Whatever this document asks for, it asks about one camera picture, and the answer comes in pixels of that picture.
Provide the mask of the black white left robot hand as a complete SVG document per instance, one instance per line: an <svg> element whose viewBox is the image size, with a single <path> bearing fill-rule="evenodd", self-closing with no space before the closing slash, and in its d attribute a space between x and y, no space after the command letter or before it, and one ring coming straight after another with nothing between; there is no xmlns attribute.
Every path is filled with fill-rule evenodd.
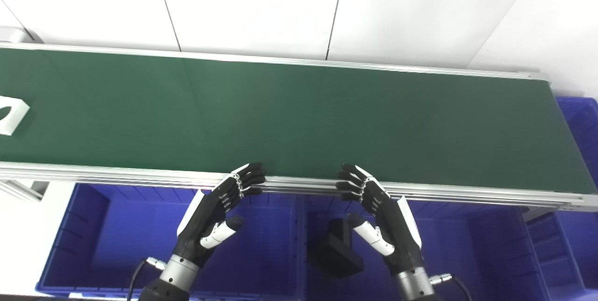
<svg viewBox="0 0 598 301"><path fill-rule="evenodd" d="M265 182L265 174L262 163L249 163L229 173L211 192L197 192L178 226L172 253L202 268L216 246L244 225L242 216L226 214L245 196L262 193L257 185Z"/></svg>

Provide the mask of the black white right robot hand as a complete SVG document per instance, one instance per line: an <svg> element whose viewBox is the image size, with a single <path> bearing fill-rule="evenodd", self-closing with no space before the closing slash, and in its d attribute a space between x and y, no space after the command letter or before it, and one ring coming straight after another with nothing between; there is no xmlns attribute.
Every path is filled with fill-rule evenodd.
<svg viewBox="0 0 598 301"><path fill-rule="evenodd" d="M335 186L342 192L341 199L357 201L376 221L372 224L361 214L349 212L348 225L382 254L391 275L422 269L421 237L406 198L391 198L382 184L358 165L343 164L338 177Z"/></svg>

